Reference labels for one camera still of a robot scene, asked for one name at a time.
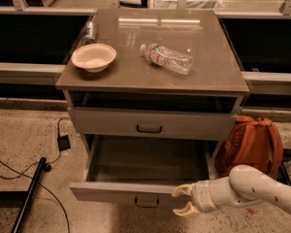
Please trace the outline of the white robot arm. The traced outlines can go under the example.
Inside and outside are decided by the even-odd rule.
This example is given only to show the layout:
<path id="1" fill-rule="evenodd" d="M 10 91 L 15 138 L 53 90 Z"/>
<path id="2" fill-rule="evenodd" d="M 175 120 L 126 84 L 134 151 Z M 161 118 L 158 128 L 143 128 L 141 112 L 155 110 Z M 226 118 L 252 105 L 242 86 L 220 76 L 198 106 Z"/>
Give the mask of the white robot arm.
<path id="1" fill-rule="evenodd" d="M 228 177 L 179 185 L 173 197 L 191 198 L 182 209 L 173 209 L 177 216 L 210 213 L 223 206 L 252 208 L 267 202 L 291 215 L 291 186 L 279 183 L 247 165 L 234 167 Z"/>

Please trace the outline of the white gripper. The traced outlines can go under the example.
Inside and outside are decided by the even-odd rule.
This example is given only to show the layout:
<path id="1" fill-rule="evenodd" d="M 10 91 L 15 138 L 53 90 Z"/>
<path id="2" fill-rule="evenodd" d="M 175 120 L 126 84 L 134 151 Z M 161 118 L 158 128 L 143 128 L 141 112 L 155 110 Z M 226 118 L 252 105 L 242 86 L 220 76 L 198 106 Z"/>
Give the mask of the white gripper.
<path id="1" fill-rule="evenodd" d="M 192 202 L 188 202 L 182 209 L 173 209 L 176 216 L 196 216 L 199 213 L 210 213 L 218 209 L 210 194 L 210 181 L 179 185 L 173 190 L 172 196 L 181 195 L 191 196 Z"/>

